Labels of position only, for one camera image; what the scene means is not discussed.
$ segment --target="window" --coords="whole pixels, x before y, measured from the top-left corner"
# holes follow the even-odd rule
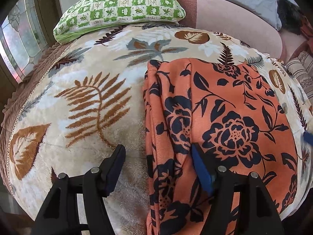
[[[19,0],[0,27],[0,54],[18,83],[47,48],[34,0]]]

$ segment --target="blue gripper pad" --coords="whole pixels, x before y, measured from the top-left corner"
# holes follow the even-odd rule
[[[215,178],[208,172],[197,149],[193,145],[191,146],[191,156],[192,156],[193,166],[200,180],[202,189],[205,190],[209,194],[209,196],[211,196],[214,191],[213,183],[214,183]]]

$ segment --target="ruffled brown trim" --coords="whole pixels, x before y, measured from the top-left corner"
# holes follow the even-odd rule
[[[65,45],[60,45],[57,43],[53,45],[52,48],[48,48],[38,64],[34,66],[34,70],[30,72],[18,85],[16,92],[12,94],[12,98],[8,99],[7,105],[5,105],[3,113],[4,119],[1,124],[2,131],[0,134],[0,174],[3,180],[3,184],[9,188],[9,177],[7,174],[7,148],[12,133],[14,123],[17,115],[19,114],[22,106],[26,102],[27,98],[31,94],[32,90],[39,83],[42,76],[47,72],[56,59],[62,54],[62,52],[70,45],[67,43]]]
[[[31,80],[32,76],[34,75],[34,72],[37,70],[38,67],[40,67],[41,63],[44,62],[49,55],[52,54],[52,52],[60,45],[60,43],[55,43],[52,47],[49,47],[47,50],[43,52],[41,55],[41,58],[38,60],[38,63],[34,65],[33,70],[28,73],[23,81],[18,84],[18,87],[16,91],[12,94],[12,98],[7,100],[7,104],[4,105],[4,109],[2,110],[2,113],[5,114],[5,112],[12,106],[12,104],[17,100],[21,92],[24,90],[25,85]]]

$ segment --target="green pillow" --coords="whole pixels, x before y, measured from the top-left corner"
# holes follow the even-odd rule
[[[80,0],[54,28],[54,37],[65,44],[81,35],[130,23],[178,22],[186,15],[176,0]]]

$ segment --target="orange floral cloth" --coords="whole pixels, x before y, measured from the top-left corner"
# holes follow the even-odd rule
[[[257,172],[277,211],[294,200],[297,153],[283,108],[247,63],[151,60],[145,75],[148,234],[200,234],[210,209],[190,156],[191,143],[240,174]],[[232,234],[238,195],[226,234]]]

